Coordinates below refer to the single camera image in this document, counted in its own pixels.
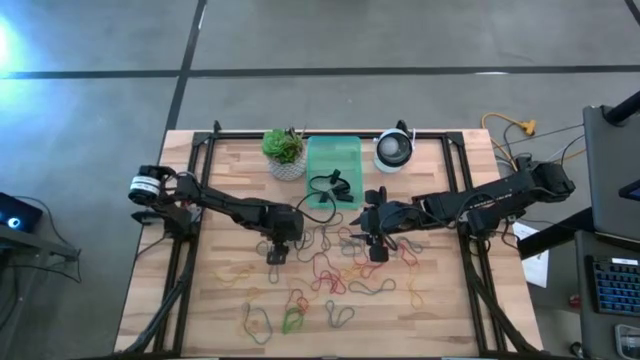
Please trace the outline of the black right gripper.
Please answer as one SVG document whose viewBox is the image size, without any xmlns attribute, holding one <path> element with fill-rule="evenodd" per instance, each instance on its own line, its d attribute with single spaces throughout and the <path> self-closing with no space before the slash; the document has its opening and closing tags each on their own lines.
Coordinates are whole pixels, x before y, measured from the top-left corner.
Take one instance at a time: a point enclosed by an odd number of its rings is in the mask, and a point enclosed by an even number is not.
<svg viewBox="0 0 640 360">
<path fill-rule="evenodd" d="M 389 250 L 398 250 L 398 245 L 389 232 L 395 227 L 394 217 L 399 214 L 400 207 L 395 202 L 388 201 L 385 187 L 367 190 L 365 201 L 368 207 L 350 222 L 351 226 L 360 225 L 364 233 L 351 234 L 351 238 L 366 240 L 370 246 L 370 260 L 385 263 L 389 260 Z"/>
</svg>

